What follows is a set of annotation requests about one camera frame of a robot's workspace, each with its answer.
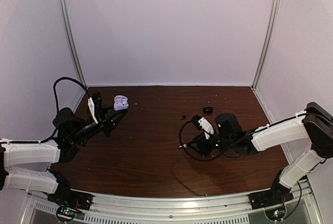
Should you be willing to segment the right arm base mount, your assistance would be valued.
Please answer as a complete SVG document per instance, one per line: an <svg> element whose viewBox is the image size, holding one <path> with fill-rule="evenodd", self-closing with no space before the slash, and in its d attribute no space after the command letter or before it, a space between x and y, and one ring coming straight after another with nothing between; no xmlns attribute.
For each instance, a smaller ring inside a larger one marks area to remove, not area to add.
<svg viewBox="0 0 333 224"><path fill-rule="evenodd" d="M267 208L291 200L293 200L291 189L286 188L279 182L274 182L268 190L249 194L252 209Z"/></svg>

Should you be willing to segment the lilac earbud charging case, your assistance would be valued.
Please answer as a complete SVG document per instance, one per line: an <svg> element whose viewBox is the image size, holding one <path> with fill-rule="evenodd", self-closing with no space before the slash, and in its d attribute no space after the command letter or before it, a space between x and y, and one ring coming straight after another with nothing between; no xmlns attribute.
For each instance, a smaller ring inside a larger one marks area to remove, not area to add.
<svg viewBox="0 0 333 224"><path fill-rule="evenodd" d="M128 107L129 107L129 102L126 96L117 95L114 97L113 109L115 111L125 110L128 109Z"/></svg>

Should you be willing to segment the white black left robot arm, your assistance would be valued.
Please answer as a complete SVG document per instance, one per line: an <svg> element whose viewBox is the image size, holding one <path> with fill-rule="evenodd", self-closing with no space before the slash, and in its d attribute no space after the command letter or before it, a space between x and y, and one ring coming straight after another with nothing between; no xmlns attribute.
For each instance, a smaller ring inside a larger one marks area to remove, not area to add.
<svg viewBox="0 0 333 224"><path fill-rule="evenodd" d="M38 191L54 195L63 205L75 200L71 184L57 171L36 171L25 164L62 164L74 160L81 146L99 133L110 136L127 114L127 106L100 107L86 120L66 107L53 124L57 136L40 141L1 140L1 189Z"/></svg>

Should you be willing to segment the aluminium front rail frame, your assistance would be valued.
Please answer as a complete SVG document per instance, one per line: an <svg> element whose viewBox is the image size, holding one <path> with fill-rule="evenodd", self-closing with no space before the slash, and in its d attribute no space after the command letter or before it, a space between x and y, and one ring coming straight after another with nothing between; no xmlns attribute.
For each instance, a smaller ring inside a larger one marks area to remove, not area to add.
<svg viewBox="0 0 333 224"><path fill-rule="evenodd" d="M254 209L249 195L264 190L218 196L152 198L91 194L88 210L69 223L324 223L308 179L292 188L294 199L284 204ZM283 221L271 221L273 208L285 207ZM28 193L18 223L66 223L57 219L58 205L42 193Z"/></svg>

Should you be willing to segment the right controller circuit board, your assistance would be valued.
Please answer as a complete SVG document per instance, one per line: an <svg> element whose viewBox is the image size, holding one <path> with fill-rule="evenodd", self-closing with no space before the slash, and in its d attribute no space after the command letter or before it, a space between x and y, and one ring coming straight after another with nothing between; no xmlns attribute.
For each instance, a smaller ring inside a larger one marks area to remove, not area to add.
<svg viewBox="0 0 333 224"><path fill-rule="evenodd" d="M265 215L270 221L281 221L286 215L284 207L270 208L265 210Z"/></svg>

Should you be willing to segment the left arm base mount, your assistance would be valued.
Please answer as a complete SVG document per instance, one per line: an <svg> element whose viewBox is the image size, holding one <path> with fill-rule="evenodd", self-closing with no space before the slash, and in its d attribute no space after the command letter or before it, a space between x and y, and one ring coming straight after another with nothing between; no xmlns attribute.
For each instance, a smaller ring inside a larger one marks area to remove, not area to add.
<svg viewBox="0 0 333 224"><path fill-rule="evenodd" d="M90 210L91 194L73 190L70 182L60 172L51 170L50 173L56 178L58 186L55 193L46 193L49 201L76 210Z"/></svg>

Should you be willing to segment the left aluminium corner post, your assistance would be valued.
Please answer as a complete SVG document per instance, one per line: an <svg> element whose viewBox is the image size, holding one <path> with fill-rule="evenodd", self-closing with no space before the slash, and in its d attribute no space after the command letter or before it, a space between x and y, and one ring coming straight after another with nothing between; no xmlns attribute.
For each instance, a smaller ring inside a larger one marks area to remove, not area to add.
<svg viewBox="0 0 333 224"><path fill-rule="evenodd" d="M63 20L63 25L65 29L65 36L67 39L71 59L74 65L74 69L77 75L78 80L83 84L86 85L84 75L83 75L83 70L79 61L78 53L76 50L75 42L74 42L74 37L71 29L71 24L70 24L70 18L69 18L69 13L68 13L68 8L67 8L67 1L66 0L59 0L59 5L60 5L60 12Z"/></svg>

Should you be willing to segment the black earbud charging case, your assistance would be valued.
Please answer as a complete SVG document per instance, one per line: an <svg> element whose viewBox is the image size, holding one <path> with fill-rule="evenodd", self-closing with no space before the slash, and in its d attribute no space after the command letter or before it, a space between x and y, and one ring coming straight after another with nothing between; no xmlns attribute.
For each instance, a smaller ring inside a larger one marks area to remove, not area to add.
<svg viewBox="0 0 333 224"><path fill-rule="evenodd" d="M213 107L212 106L203 106L202 108L202 112L205 113L205 114L212 114L214 111Z"/></svg>

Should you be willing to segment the controller circuit board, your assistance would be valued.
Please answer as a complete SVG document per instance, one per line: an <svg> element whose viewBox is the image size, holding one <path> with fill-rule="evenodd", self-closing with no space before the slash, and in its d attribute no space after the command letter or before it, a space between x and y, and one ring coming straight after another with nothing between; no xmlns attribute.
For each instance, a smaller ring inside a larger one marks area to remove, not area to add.
<svg viewBox="0 0 333 224"><path fill-rule="evenodd" d="M59 206L56 210L56 217L59 221L72 221L81 212L69 207Z"/></svg>
<svg viewBox="0 0 333 224"><path fill-rule="evenodd" d="M265 215L270 221L281 221L286 215L284 207L270 208L265 210Z"/></svg>

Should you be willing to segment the aluminium corner post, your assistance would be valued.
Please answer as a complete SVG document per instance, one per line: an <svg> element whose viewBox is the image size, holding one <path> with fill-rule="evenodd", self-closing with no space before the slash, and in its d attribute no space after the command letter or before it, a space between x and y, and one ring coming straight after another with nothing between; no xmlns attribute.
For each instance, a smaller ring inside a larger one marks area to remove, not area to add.
<svg viewBox="0 0 333 224"><path fill-rule="evenodd" d="M279 8L280 8L280 1L281 0L272 0L272 2L271 2L271 10L270 10L270 15L268 17L267 29L266 29L266 33L265 33L265 37L264 37L264 41L263 41L260 59L259 59L259 63L257 66L257 70L255 72L253 83L251 86L254 91L257 89L257 87L259 85L260 77L262 75L265 61L268 56L269 48L270 48L271 41L273 38L274 27L276 24L276 20L277 20Z"/></svg>
<svg viewBox="0 0 333 224"><path fill-rule="evenodd" d="M78 80L83 84L86 85L84 75L83 75L83 70L79 61L78 53L76 50L75 42L74 42L74 37L71 29L71 24L70 24L70 18L69 18L69 13L68 13L68 8L67 8L67 1L66 0L59 0L59 5L60 5L60 12L63 20L63 25L65 29L65 36L67 39L71 59L74 65L74 69L77 75Z"/></svg>

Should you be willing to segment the right aluminium corner post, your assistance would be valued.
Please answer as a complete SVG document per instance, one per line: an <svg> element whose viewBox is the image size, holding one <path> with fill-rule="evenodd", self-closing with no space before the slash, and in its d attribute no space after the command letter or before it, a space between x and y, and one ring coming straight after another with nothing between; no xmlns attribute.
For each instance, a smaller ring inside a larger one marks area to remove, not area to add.
<svg viewBox="0 0 333 224"><path fill-rule="evenodd" d="M257 70L255 72L253 83L251 86L254 91L257 89L257 87L259 85L260 77L262 75L265 61L268 56L269 48L270 48L271 41L273 38L274 27L276 24L276 20L277 20L279 8L280 8L280 1L281 0L272 0L272 2L271 2L271 10L270 10L270 15L268 17L267 29L266 29L266 33L265 33L265 37L264 37L264 41L263 41L260 59L259 59L259 63L257 66Z"/></svg>

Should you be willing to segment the left controller circuit board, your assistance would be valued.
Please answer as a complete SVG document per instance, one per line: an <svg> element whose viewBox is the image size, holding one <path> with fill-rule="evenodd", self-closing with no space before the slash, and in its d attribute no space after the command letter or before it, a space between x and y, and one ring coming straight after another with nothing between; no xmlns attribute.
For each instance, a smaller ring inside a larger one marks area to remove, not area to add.
<svg viewBox="0 0 333 224"><path fill-rule="evenodd" d="M56 217L59 221L72 221L81 212L69 207L59 206L56 210Z"/></svg>

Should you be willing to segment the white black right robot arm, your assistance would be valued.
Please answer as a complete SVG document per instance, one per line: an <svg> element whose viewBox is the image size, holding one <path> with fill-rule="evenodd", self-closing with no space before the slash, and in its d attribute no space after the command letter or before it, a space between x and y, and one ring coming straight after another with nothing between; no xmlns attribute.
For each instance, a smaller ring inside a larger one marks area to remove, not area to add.
<svg viewBox="0 0 333 224"><path fill-rule="evenodd" d="M188 153L195 151L197 161L212 161L211 153L218 150L224 155L234 150L239 155L254 155L271 147L297 140L310 140L310 146L292 163L282 169L267 192L267 200L279 203L297 182L318 164L332 158L332 115L316 102L305 110L281 121L244 131L237 117L223 113L215 117L216 127L198 115L192 123L201 133L188 143L180 141L180 148Z"/></svg>

